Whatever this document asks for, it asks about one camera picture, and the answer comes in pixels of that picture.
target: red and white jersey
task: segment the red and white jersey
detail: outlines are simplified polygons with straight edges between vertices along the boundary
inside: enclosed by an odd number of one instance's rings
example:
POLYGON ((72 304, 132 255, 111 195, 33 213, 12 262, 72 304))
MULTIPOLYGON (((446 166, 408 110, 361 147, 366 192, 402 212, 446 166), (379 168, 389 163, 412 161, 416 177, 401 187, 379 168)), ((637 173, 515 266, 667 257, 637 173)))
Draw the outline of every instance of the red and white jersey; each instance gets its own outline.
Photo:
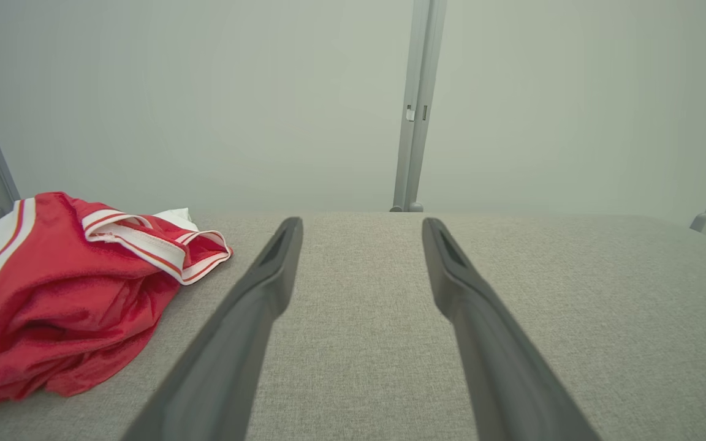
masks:
POLYGON ((70 396, 109 379, 145 346, 179 286, 230 256, 219 232, 65 193, 17 201, 0 219, 0 401, 42 385, 70 396))

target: gray fabric surface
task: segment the gray fabric surface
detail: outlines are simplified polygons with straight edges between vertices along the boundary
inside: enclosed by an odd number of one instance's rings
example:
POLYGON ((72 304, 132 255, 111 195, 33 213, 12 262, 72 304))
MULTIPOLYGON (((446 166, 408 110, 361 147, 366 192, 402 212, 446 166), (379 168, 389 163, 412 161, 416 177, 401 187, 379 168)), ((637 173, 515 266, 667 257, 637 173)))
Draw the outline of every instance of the gray fabric surface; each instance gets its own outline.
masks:
MULTIPOLYGON (((439 216, 603 439, 706 439, 706 236, 643 217, 439 216)), ((230 262, 184 288, 134 362, 0 405, 0 439, 117 439, 283 217, 196 219, 230 262)), ((307 215, 249 438, 475 439, 423 215, 307 215)))

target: white wall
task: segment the white wall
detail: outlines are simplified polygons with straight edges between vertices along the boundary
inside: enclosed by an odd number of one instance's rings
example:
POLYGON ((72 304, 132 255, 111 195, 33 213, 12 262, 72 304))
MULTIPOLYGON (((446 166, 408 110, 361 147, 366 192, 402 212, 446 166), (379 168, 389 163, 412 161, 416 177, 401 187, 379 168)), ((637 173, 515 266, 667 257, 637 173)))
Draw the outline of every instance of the white wall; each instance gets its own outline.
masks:
POLYGON ((0 0, 20 195, 390 209, 412 2, 0 0))
POLYGON ((706 2, 449 0, 428 211, 706 209, 706 2))

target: gray tablecloth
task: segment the gray tablecloth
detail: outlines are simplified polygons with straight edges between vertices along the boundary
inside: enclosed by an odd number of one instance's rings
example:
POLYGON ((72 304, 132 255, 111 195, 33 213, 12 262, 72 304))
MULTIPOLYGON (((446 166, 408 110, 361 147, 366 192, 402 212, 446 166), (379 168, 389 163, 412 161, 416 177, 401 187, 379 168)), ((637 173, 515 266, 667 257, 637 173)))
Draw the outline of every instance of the gray tablecloth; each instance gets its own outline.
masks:
MULTIPOLYGON (((305 215, 250 439, 475 439, 417 213, 305 215)), ((706 439, 706 236, 644 217, 439 216, 603 439, 706 439)), ((145 350, 79 396, 0 404, 3 439, 117 439, 282 220, 196 219, 235 256, 165 310, 145 350)))

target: red fabric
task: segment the red fabric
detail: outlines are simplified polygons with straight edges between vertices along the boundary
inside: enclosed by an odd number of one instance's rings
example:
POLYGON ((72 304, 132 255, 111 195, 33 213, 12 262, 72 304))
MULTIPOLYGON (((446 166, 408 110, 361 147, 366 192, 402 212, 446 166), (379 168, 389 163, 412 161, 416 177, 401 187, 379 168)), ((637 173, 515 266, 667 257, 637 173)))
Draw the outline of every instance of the red fabric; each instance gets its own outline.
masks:
MULTIPOLYGON (((43 385, 71 396, 109 379, 146 346, 180 286, 120 243, 87 240, 82 219, 110 207, 64 193, 34 201, 34 226, 0 270, 0 401, 43 385)), ((117 224, 182 249, 185 268, 230 257, 213 240, 178 243, 191 232, 143 218, 152 228, 140 220, 117 224)))

